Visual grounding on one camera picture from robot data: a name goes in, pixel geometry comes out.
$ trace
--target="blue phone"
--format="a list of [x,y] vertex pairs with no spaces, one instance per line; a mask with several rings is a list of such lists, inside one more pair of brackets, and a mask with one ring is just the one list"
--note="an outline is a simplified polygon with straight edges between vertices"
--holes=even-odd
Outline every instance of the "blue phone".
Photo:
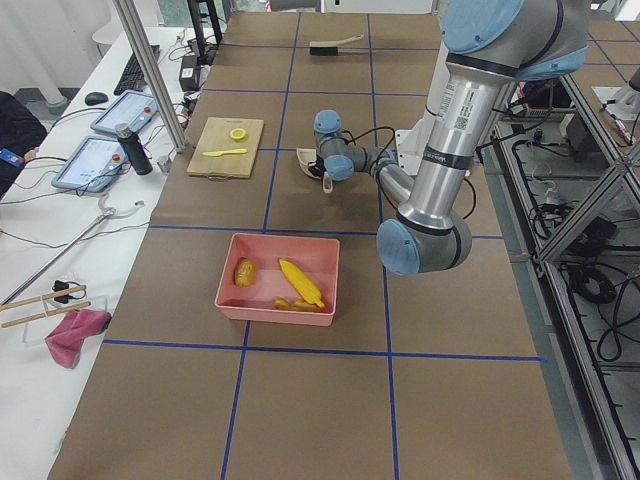
[[22,167],[22,158],[7,148],[3,148],[2,150],[0,150],[0,159],[13,165],[14,167]]

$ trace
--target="thermos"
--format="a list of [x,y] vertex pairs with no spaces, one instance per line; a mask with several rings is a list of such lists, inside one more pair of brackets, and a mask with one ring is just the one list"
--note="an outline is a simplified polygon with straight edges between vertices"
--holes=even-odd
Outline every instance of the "thermos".
[[138,175],[146,175],[151,172],[153,166],[144,152],[138,134],[132,132],[126,123],[118,123],[116,125],[116,134],[118,135],[118,142],[122,145],[122,149],[127,154],[129,162],[131,162],[131,166],[136,173]]

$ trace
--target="computer mouse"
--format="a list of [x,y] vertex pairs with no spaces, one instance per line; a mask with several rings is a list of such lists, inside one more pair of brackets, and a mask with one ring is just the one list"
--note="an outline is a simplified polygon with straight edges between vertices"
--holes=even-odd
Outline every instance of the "computer mouse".
[[87,93],[86,97],[84,97],[84,103],[86,103],[89,106],[98,105],[100,103],[104,103],[108,101],[109,101],[109,97],[107,96],[106,93],[102,93],[102,92],[90,92],[90,93]]

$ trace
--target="red towel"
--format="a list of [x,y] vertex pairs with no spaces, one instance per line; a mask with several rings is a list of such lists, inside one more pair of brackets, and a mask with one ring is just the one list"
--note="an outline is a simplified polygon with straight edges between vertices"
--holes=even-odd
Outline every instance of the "red towel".
[[80,355],[84,339],[102,332],[111,320],[109,312],[79,310],[68,312],[60,325],[45,341],[56,363],[73,368]]

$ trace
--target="wooden block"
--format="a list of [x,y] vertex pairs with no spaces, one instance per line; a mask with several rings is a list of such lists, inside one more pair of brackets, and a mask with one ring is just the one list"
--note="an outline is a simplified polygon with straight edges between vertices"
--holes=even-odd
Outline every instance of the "wooden block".
[[[264,120],[209,117],[187,167],[187,174],[197,177],[215,175],[249,178],[263,127]],[[244,128],[247,131],[246,137],[241,141],[233,140],[229,133],[234,128]],[[247,153],[220,157],[202,155],[202,152],[236,148],[246,148]]]

